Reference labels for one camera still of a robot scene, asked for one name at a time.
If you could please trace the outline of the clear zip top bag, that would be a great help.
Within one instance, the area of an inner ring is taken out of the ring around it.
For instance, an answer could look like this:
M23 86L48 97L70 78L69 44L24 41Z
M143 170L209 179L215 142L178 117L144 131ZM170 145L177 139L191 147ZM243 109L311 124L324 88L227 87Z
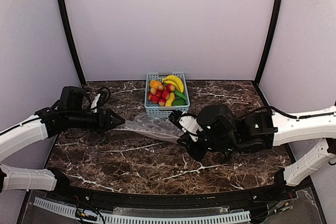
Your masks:
M126 120L119 129L174 144L184 134L168 118L147 115L145 112L135 116L133 120Z

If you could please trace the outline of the red lychee bunch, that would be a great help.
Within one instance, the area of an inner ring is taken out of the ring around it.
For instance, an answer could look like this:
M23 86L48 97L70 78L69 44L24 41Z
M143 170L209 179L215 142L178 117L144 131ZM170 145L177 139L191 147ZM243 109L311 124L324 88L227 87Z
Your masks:
M156 88L149 88L148 101L165 106L166 100L169 98L170 93L175 91L175 86L172 84L161 84Z

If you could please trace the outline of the light blue plastic basket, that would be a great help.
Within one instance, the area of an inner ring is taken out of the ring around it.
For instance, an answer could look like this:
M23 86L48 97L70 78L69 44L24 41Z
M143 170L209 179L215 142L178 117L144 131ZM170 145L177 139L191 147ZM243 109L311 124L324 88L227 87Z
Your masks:
M153 115L159 118L167 118L173 110L180 110L182 112L188 112L191 104L190 104L190 99L188 96L188 89L187 89L184 73L183 72L172 72L171 74L173 76L179 77L184 84L183 94L187 98L186 105L170 106L170 107L164 108L164 107L160 107L159 105L155 105L152 101L148 100L148 97L145 97L144 107L148 115ZM146 85L145 85L146 94L148 94L150 90L150 82L152 80L161 81L166 76L168 76L167 73L158 73L158 72L148 73L146 77Z

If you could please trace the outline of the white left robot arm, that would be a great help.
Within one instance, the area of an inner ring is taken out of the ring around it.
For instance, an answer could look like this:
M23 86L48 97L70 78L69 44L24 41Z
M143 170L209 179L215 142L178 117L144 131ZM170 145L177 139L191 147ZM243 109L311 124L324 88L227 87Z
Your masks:
M84 109L83 101L89 98L86 91L79 87L64 87L60 99L53 106L38 110L28 119L1 132L1 160L69 129L100 133L124 124L124 118L103 108L110 96L110 90L103 87ZM69 185L68 177L57 168L28 169L1 164L1 191L62 192Z

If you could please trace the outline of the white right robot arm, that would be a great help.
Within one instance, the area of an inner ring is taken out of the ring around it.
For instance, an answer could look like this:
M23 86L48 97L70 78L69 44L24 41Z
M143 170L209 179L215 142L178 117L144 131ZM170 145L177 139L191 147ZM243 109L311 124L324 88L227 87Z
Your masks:
M334 106L294 115L266 106L238 118L224 105L209 105L197 116L181 113L175 124L189 135L180 144L196 161L201 161L208 151L226 155L234 151L256 153L317 138L309 152L275 174L279 186L295 187L335 159Z

